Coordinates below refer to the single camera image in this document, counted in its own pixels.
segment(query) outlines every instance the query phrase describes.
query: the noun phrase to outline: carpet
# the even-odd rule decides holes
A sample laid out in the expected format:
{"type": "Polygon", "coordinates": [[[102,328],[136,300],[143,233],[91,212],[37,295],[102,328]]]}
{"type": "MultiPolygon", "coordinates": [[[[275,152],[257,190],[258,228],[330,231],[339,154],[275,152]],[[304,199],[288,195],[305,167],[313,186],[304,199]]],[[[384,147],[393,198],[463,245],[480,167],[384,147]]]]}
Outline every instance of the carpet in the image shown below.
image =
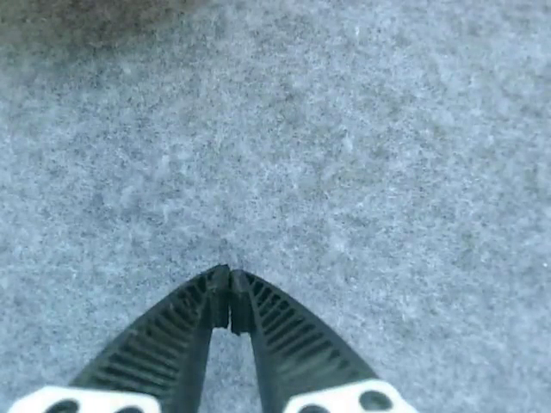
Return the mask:
{"type": "MultiPolygon", "coordinates": [[[[3,0],[0,410],[217,263],[420,412],[551,405],[546,0],[3,0]]],[[[260,411],[217,331],[202,412],[260,411]]]]}

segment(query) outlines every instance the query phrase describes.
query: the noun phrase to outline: gripper jaw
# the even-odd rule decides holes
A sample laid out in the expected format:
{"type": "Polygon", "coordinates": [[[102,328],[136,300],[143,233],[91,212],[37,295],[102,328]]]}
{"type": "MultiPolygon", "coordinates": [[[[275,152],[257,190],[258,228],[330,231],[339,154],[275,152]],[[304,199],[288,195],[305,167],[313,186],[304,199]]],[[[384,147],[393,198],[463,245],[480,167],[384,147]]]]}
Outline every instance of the gripper jaw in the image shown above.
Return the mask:
{"type": "Polygon", "coordinates": [[[9,413],[196,413],[215,328],[251,339],[264,413],[416,413],[306,307],[226,265],[155,304],[69,387],[45,387],[9,413]]]}

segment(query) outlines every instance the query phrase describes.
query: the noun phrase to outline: white bracket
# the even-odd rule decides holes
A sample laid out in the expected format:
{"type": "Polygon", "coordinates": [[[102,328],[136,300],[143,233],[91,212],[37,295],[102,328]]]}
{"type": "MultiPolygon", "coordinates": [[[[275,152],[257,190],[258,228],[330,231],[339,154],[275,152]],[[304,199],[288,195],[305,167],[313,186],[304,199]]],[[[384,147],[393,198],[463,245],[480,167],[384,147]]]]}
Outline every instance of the white bracket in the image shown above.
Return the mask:
{"type": "Polygon", "coordinates": [[[417,413],[389,383],[364,380],[303,393],[291,398],[284,413],[417,413]]]}
{"type": "Polygon", "coordinates": [[[161,413],[156,398],[140,393],[77,387],[42,387],[13,404],[8,413],[161,413]]]}

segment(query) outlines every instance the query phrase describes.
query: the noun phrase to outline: screw hole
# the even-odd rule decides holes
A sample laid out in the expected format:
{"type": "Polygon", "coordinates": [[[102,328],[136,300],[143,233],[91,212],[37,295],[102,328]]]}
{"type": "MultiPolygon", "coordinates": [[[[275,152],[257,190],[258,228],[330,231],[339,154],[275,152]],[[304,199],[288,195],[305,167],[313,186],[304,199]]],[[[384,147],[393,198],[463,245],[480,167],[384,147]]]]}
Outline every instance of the screw hole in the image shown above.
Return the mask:
{"type": "Polygon", "coordinates": [[[78,403],[75,400],[61,400],[53,406],[50,406],[45,413],[77,413],[78,403]]]}
{"type": "Polygon", "coordinates": [[[115,413],[144,413],[144,411],[139,407],[125,407],[117,410],[115,413]]]}
{"type": "Polygon", "coordinates": [[[329,410],[317,404],[309,404],[300,409],[299,413],[329,413],[329,410]]]}
{"type": "Polygon", "coordinates": [[[384,411],[393,407],[393,402],[386,394],[373,390],[365,391],[360,396],[360,404],[366,411],[384,411]]]}

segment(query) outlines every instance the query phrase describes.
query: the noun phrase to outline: gray carpet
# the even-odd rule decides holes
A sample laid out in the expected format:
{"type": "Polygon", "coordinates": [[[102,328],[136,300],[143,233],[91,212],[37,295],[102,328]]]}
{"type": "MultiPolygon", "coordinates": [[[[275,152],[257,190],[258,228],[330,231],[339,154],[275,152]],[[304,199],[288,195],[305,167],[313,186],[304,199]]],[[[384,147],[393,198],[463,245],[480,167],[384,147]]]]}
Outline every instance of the gray carpet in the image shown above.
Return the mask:
{"type": "MultiPolygon", "coordinates": [[[[219,262],[421,412],[551,405],[546,0],[0,2],[0,410],[219,262]]],[[[260,411],[217,332],[202,412],[260,411]]]]}

